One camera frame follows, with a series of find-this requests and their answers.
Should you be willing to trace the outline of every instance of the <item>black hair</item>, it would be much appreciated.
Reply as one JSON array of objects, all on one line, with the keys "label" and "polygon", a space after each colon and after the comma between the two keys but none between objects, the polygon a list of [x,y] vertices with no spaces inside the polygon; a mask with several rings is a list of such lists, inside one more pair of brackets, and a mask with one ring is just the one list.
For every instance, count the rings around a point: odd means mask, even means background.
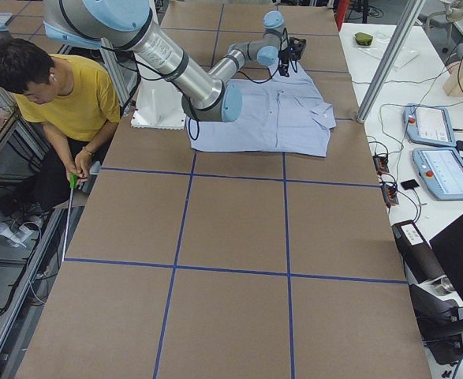
[{"label": "black hair", "polygon": [[24,93],[27,84],[49,84],[50,55],[26,39],[0,39],[0,87],[8,92]]}]

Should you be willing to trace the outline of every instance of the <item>black pants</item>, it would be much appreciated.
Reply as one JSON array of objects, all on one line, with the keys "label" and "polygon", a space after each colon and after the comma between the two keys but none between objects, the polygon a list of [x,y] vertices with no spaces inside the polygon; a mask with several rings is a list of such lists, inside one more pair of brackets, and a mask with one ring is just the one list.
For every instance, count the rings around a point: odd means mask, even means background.
[{"label": "black pants", "polygon": [[[68,144],[72,157],[75,159],[75,156],[82,150],[82,147],[88,143],[68,138]],[[103,162],[109,146],[110,142],[107,142],[99,148],[92,158],[93,162],[96,160]],[[65,165],[52,147],[43,158],[42,167],[36,179],[34,196],[43,211],[48,211],[55,205],[69,199],[70,186],[66,178]]]}]

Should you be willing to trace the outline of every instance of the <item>folded shirt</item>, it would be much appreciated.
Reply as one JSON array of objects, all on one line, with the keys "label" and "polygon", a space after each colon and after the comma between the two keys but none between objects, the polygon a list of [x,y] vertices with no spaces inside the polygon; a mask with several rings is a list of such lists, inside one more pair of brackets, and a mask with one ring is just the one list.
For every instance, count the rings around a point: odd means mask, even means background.
[{"label": "folded shirt", "polygon": [[[326,156],[330,129],[336,126],[333,107],[325,103],[309,75],[297,65],[290,77],[277,73],[256,84],[233,79],[243,107],[234,122],[200,122],[200,135],[191,146],[205,152],[297,152]],[[188,132],[195,135],[196,122]]]}]

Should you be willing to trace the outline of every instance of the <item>red object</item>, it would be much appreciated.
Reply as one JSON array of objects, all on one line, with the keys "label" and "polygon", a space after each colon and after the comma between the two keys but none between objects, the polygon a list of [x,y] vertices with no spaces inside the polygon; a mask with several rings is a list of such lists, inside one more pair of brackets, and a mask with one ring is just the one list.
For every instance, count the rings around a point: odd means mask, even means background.
[{"label": "red object", "polygon": [[349,4],[350,0],[340,0],[340,2],[338,3],[338,9],[336,11],[336,27],[338,28],[338,31],[342,29],[342,24],[345,20],[345,15],[347,14]]}]

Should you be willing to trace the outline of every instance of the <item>man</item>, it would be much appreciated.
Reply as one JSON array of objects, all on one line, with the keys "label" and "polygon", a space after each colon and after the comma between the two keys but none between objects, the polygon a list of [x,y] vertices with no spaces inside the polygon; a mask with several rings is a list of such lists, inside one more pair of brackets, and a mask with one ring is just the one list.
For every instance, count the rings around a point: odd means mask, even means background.
[{"label": "man", "polygon": [[69,198],[69,175],[89,176],[120,120],[106,70],[76,55],[49,55],[24,39],[0,39],[0,87],[12,92],[27,121],[39,122],[52,148],[42,162],[35,199],[42,210]]}]

